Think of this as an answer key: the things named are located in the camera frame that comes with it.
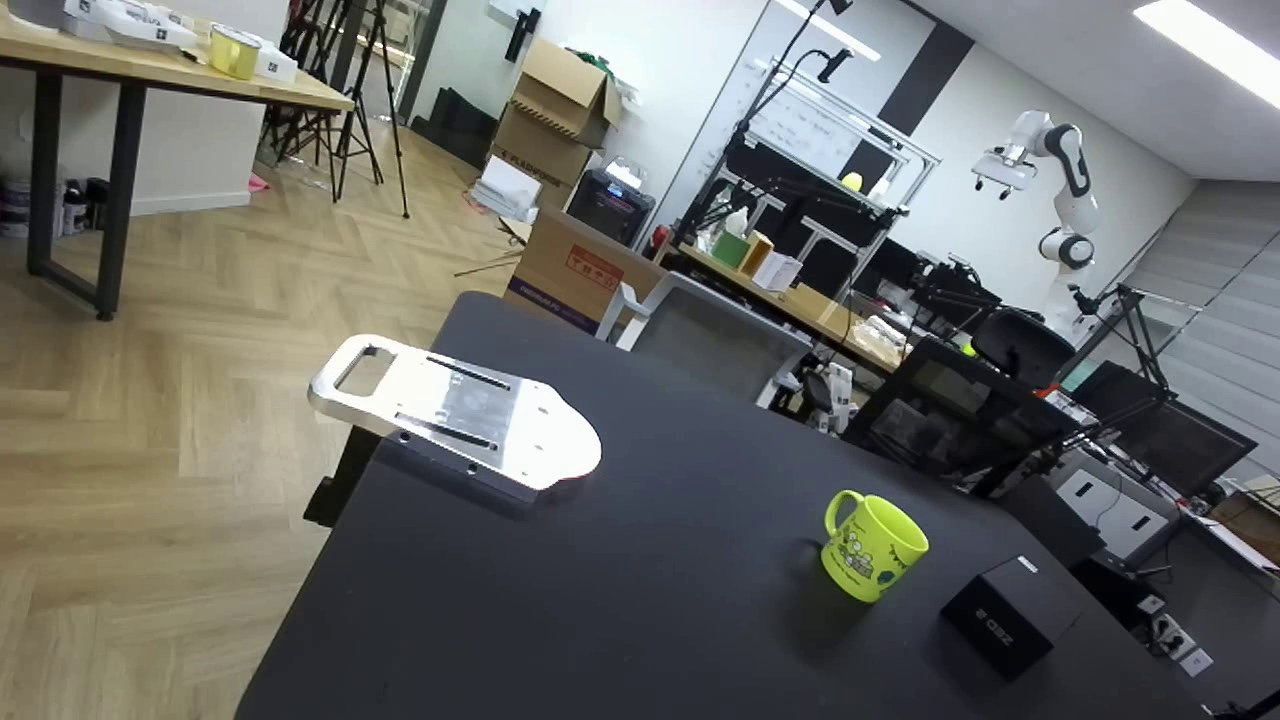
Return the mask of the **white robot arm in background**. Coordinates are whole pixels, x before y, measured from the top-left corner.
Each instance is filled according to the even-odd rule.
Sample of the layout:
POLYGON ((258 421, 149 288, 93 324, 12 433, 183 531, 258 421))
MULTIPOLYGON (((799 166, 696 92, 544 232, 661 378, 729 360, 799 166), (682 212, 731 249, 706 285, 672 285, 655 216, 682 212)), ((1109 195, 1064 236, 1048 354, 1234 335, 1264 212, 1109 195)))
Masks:
POLYGON ((1002 144, 978 166, 978 190, 998 190, 1002 200, 1024 192, 1041 167, 1057 171, 1051 230, 1038 242, 1038 254, 1070 273, 1097 260, 1097 177, 1089 167, 1089 136, 1074 120, 1051 113, 1021 113, 1002 144))

